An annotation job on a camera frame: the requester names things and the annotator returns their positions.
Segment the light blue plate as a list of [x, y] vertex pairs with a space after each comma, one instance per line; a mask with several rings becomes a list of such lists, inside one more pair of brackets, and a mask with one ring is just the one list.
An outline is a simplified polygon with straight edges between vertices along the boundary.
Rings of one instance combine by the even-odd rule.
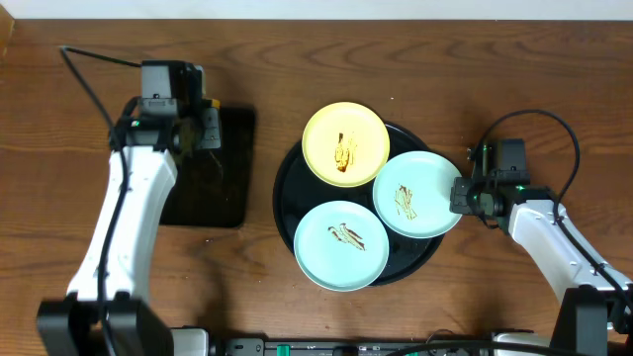
[[294, 235], [294, 254], [303, 273], [334, 291], [363, 289], [383, 273], [390, 243], [381, 221], [367, 208], [332, 201], [311, 209]]
[[373, 203], [387, 227], [406, 237], [441, 235], [461, 219], [450, 211], [454, 180], [461, 173], [451, 161], [429, 151], [409, 151], [381, 169], [373, 185]]

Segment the yellow plate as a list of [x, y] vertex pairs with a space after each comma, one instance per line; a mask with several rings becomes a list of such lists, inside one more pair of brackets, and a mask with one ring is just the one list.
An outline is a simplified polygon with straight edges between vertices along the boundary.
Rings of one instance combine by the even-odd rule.
[[337, 102], [316, 111], [305, 126], [302, 153], [321, 181], [341, 188], [374, 179], [390, 155], [384, 121], [357, 103]]

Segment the light blue plate front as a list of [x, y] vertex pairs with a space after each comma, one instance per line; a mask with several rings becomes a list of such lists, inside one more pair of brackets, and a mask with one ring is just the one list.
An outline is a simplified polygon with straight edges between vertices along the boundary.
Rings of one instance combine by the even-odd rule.
[[381, 221], [367, 208], [332, 201], [311, 209], [294, 235], [294, 254], [303, 273], [334, 291], [363, 289], [383, 273], [390, 243]]

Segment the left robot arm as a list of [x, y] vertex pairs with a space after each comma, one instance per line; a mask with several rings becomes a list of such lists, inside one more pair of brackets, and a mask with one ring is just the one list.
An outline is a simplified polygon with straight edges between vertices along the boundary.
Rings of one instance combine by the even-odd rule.
[[173, 99], [134, 97], [114, 127], [108, 187], [86, 255], [62, 300], [43, 301], [37, 329], [49, 355], [217, 355], [201, 327], [171, 328], [149, 306], [149, 272], [178, 170], [167, 145], [196, 119]]

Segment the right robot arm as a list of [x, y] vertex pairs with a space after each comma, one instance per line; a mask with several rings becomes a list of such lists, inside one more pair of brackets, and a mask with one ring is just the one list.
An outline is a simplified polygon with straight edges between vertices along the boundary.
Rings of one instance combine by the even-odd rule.
[[532, 258], [561, 304], [550, 347], [605, 355], [609, 329], [632, 333], [632, 280], [597, 253], [551, 189], [458, 177], [450, 211], [502, 230]]

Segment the black rectangular tray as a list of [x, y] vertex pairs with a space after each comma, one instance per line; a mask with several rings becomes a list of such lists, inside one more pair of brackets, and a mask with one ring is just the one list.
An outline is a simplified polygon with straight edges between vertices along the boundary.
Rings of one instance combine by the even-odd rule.
[[245, 219], [256, 111], [249, 106], [207, 110], [193, 153], [178, 167], [160, 223], [238, 227]]

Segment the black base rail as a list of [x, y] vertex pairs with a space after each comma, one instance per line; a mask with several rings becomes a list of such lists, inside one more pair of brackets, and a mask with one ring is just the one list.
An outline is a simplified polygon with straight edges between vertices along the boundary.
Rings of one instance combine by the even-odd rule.
[[[417, 342], [382, 341], [298, 341], [260, 338], [233, 338], [216, 351], [222, 356], [386, 356], [401, 349], [416, 346]], [[493, 356], [523, 355], [517, 351], [474, 350], [463, 348], [416, 351], [410, 356]]]

